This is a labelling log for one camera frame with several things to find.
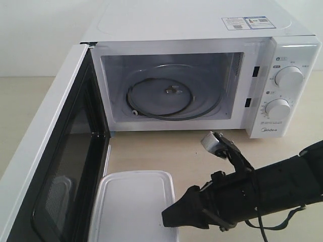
brand logo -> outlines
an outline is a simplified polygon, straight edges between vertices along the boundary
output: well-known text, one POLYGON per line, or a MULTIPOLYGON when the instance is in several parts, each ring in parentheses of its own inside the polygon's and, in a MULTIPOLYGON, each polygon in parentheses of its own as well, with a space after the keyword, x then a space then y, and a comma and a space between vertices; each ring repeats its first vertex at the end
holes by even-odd
POLYGON ((277 130, 275 130, 275 129, 262 128, 261 131, 262 132, 276 132, 277 130))

microwave oven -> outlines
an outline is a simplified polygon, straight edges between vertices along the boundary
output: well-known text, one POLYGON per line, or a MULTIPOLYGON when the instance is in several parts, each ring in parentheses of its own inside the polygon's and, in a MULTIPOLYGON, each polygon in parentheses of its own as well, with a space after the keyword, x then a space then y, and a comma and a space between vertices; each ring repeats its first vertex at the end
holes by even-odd
POLYGON ((106 2, 0 180, 0 241, 87 241, 111 132, 283 136, 320 47, 272 0, 106 2))

timer knob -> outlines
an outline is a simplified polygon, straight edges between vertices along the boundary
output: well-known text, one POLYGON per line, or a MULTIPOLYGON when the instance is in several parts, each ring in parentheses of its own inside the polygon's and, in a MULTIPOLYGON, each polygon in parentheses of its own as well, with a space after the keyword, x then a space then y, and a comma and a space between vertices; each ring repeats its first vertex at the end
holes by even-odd
POLYGON ((289 115, 291 107, 286 100, 275 99, 266 105, 264 111, 270 118, 281 120, 289 115))
POLYGON ((303 73, 297 67, 285 67, 275 77, 275 83, 283 89, 291 89, 300 85, 303 81, 303 73))

beige tabletop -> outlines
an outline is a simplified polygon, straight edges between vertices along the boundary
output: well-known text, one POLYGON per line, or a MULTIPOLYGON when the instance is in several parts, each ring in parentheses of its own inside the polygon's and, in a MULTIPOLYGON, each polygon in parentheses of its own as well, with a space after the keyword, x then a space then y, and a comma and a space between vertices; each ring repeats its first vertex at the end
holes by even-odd
MULTIPOLYGON (((244 130, 222 133, 234 140, 255 168, 289 158, 304 147, 323 139, 323 73, 314 72, 305 88, 285 137, 249 139, 244 130)), ((0 177, 10 162, 33 115, 52 82, 52 78, 0 79, 0 177)), ((200 144, 207 131, 120 132, 111 139, 108 173, 159 169, 169 172, 179 199, 192 185, 204 185, 218 170, 233 171, 227 160, 207 153, 200 144)), ((273 226, 286 218, 288 211, 263 218, 265 226, 273 226)), ((323 204, 308 206, 290 221, 283 231, 268 231, 269 242, 322 241, 323 204)), ((180 241, 262 241, 260 231, 240 223, 228 232, 192 227, 180 229, 180 241)))

open microwave door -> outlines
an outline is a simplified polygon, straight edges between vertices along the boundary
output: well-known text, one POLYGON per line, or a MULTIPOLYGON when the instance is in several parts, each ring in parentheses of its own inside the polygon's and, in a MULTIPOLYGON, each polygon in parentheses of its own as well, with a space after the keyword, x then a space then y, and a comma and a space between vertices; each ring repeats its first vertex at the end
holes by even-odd
POLYGON ((75 45, 0 180, 0 241, 87 241, 109 138, 90 50, 75 45))

